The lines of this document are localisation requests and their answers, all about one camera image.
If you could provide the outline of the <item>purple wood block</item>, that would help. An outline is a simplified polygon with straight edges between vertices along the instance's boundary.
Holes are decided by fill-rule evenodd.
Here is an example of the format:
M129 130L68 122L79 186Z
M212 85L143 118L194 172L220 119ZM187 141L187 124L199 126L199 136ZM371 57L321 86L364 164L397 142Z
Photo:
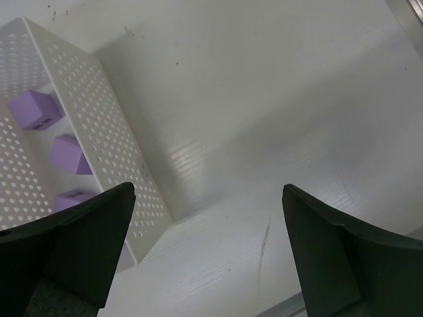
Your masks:
M60 121L63 115L52 96L27 90L7 104L7 107L23 130L43 131Z
M76 175L93 174L78 140L72 135L55 137L50 152L50 163Z
M93 198L95 195L96 193L82 189L74 189L62 194L58 194L54 198L53 212L57 213L59 211L76 206Z

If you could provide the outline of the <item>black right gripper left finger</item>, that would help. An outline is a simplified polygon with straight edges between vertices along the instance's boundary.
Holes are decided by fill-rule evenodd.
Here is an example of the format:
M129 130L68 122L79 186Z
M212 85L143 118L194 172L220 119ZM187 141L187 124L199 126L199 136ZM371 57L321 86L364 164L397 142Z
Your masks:
M2 316L97 316L135 205L124 182L76 206L1 231Z

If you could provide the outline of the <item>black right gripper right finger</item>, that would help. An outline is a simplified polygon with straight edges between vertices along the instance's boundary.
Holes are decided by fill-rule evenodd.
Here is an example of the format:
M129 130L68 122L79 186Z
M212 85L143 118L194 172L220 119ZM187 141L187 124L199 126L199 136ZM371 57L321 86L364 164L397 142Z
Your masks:
M422 241L287 184L282 207L308 316L421 316Z

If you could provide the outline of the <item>white perforated metal bin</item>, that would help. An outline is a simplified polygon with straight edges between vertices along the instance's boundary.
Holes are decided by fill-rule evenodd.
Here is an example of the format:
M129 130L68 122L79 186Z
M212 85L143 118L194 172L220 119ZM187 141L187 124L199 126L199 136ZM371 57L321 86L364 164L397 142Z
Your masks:
M52 127L22 130L8 103L28 90L51 95L63 118ZM74 175L49 163L54 139L78 140L91 169ZM100 193L123 182L135 206L122 264L141 263L172 219L99 60L45 28L16 18L1 27L1 228L53 210L57 194Z

